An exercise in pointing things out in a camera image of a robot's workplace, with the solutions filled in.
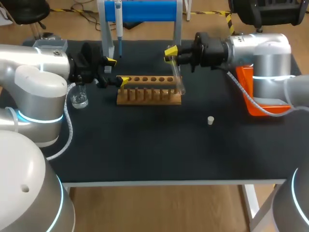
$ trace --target white bottle cap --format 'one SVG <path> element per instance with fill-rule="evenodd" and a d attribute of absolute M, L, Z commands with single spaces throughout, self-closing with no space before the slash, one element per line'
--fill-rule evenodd
<path fill-rule="evenodd" d="M 212 125 L 213 121 L 214 121 L 214 117 L 213 116 L 209 116 L 208 117 L 208 125 Z"/>

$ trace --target blue bar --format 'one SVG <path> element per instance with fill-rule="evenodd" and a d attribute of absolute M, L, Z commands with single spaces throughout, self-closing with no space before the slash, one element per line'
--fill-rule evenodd
<path fill-rule="evenodd" d="M 123 22 L 175 22 L 177 2 L 174 1 L 123 1 Z M 114 1 L 105 1 L 105 20 L 114 22 Z"/>

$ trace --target white cable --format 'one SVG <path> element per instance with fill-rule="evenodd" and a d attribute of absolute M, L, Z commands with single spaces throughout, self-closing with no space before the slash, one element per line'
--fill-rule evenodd
<path fill-rule="evenodd" d="M 259 110 L 261 110 L 263 113 L 269 115 L 269 116 L 272 116 L 272 117 L 281 117 L 281 116 L 284 116 L 284 115 L 287 115 L 289 113 L 291 113 L 292 111 L 295 111 L 295 110 L 306 110 L 306 111 L 309 111 L 309 108 L 308 107 L 305 107 L 305 106 L 298 106 L 298 107 L 294 107 L 292 104 L 291 104 L 291 101 L 290 101 L 290 97 L 289 97 L 289 94 L 288 94 L 288 91 L 287 91 L 287 79 L 284 81 L 283 83 L 283 88 L 284 88 L 284 95 L 285 95 L 285 98 L 287 99 L 288 101 L 288 104 L 290 105 L 290 109 L 283 112 L 283 113 L 278 113 L 278 114 L 274 114 L 274 113 L 271 113 L 265 109 L 263 109 L 258 103 L 256 103 L 250 96 L 249 94 L 246 92 L 246 90 L 241 86 L 241 84 L 238 82 L 238 80 L 233 76 L 233 74 L 231 72 L 227 72 L 227 75 L 235 82 L 235 84 L 238 86 L 238 88 L 240 88 L 240 90 L 243 92 L 243 94 L 247 97 L 247 99 L 256 107 L 258 108 Z"/>
<path fill-rule="evenodd" d="M 11 112 L 14 120 L 14 131 L 18 133 L 18 118 L 16 111 L 12 107 L 5 107 L 5 109 Z"/>
<path fill-rule="evenodd" d="M 70 146 L 70 143 L 72 141 L 72 138 L 73 138 L 73 126 L 72 126 L 72 122 L 71 122 L 71 119 L 70 119 L 70 116 L 69 116 L 69 112 L 68 112 L 68 108 L 67 108 L 67 98 L 68 98 L 68 94 L 69 94 L 69 91 L 75 86 L 76 84 L 75 83 L 72 83 L 68 86 L 68 89 L 67 89 L 67 95 L 66 95 L 66 100 L 64 102 L 64 115 L 66 116 L 66 119 L 67 119 L 67 122 L 68 122 L 68 127 L 69 127 L 69 138 L 67 140 L 67 143 L 64 145 L 64 147 L 58 151 L 56 154 L 50 156 L 50 157 L 47 157 L 46 159 L 47 160 L 53 160 L 55 158 L 57 158 L 58 156 L 60 156 L 66 149 L 68 149 L 68 147 Z"/>

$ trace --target test tube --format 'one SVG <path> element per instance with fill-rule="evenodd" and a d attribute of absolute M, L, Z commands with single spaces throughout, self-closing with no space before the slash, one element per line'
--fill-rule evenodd
<path fill-rule="evenodd" d="M 175 78 L 175 81 L 176 81 L 177 91 L 180 95 L 183 95 L 183 94 L 185 94 L 185 88 L 184 88 L 184 85 L 183 85 L 183 81 L 180 78 L 179 67 L 176 64 L 176 60 L 175 60 L 174 56 L 170 57 L 170 61 L 171 61 L 173 75 L 174 75 L 174 78 Z"/>

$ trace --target orange robot base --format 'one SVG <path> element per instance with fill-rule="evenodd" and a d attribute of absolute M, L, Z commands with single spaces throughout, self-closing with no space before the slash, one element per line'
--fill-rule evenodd
<path fill-rule="evenodd" d="M 253 98 L 253 67 L 244 66 L 237 67 L 236 74 L 239 83 L 246 90 L 251 98 Z M 247 97 L 243 94 L 245 99 L 247 109 L 252 116 L 267 116 L 267 114 L 263 113 L 260 109 L 256 108 Z M 279 114 L 289 110 L 291 107 L 288 105 L 262 105 L 260 106 L 267 110 L 268 112 Z"/>

